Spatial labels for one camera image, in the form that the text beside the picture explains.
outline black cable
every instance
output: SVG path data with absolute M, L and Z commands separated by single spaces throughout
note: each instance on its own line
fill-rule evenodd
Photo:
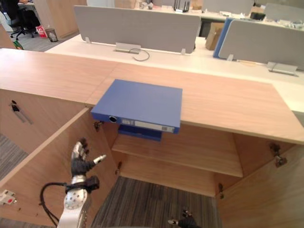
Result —
M 136 59 L 135 57 L 132 57 L 133 59 L 135 59 L 135 60 L 138 61 L 138 62 L 143 62 L 143 61 L 146 61 L 146 60 L 148 60 L 148 59 L 150 58 L 150 54 L 149 54 L 149 52 L 147 52 L 146 50 L 142 50 L 142 49 L 139 49 L 139 48 L 132 48 L 132 49 L 129 50 L 129 53 L 130 53 L 131 51 L 133 51 L 133 50 L 143 51 L 143 52 L 145 52 L 145 53 L 148 55 L 148 57 L 145 58 L 145 59 Z
M 40 191 L 40 205 L 42 205 L 44 211 L 46 212 L 47 216 L 51 219 L 51 221 L 53 222 L 53 224 L 57 227 L 57 223 L 54 221 L 54 219 L 59 222 L 59 219 L 47 208 L 46 203 L 44 201 L 44 197 L 43 197 L 43 193 L 45 191 L 45 189 L 48 186 L 52 186 L 52 185 L 57 185 L 57 186 L 66 186 L 67 183 L 60 183 L 60 182 L 51 182 L 51 183 L 47 183 L 45 184 L 41 191 Z
M 67 183 L 61 183 L 61 182 L 51 182 L 51 183 L 47 183 L 45 184 L 41 191 L 40 191 L 40 205 L 42 205 L 44 211 L 46 212 L 47 216 L 50 218 L 50 220 L 52 221 L 52 223 L 57 227 L 57 223 L 54 221 L 56 220 L 57 222 L 59 222 L 59 219 L 56 215 L 54 215 L 46 206 L 46 203 L 44 201 L 44 197 L 43 197 L 43 193 L 45 191 L 45 189 L 48 187 L 48 186 L 52 186 L 52 185 L 56 185 L 56 186 L 63 186 L 63 187 L 67 187 L 68 190 L 72 190 L 72 189 L 86 189 L 87 191 L 89 191 L 87 189 L 86 186 L 83 186 L 83 185 L 68 185 Z

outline trash bin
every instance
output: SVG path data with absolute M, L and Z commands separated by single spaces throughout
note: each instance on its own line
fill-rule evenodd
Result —
M 53 28 L 46 29 L 46 33 L 47 33 L 47 37 L 49 38 L 49 40 L 51 42 L 58 41 L 55 29 L 53 29 Z

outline blue binder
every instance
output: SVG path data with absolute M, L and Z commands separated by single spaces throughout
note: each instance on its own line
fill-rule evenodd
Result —
M 116 79 L 91 113 L 94 119 L 128 126 L 120 133 L 160 140 L 162 132 L 178 133 L 181 99 L 180 88 Z

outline robotic hand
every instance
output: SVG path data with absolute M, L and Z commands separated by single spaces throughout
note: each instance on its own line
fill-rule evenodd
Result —
M 168 223 L 170 225 L 176 225 L 181 228 L 200 228 L 196 224 L 192 214 L 189 213 L 187 210 L 184 210 L 182 215 L 183 215 L 184 219 L 181 219 L 181 220 L 170 219 L 170 220 L 168 220 Z
M 87 179 L 85 174 L 106 158 L 104 154 L 92 161 L 86 161 L 88 153 L 86 139 L 82 138 L 72 151 L 72 182 L 66 187 L 64 210 L 58 228 L 86 227 L 86 214 L 91 205 L 90 193 L 99 188 L 99 179 L 96 176 Z

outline wooden shelf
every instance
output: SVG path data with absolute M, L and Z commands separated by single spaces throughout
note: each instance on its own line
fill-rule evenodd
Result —
M 173 163 L 113 152 L 120 175 L 205 196 L 215 196 L 214 173 Z
M 243 177 L 232 133 L 182 124 L 161 142 L 118 135 L 113 151 Z

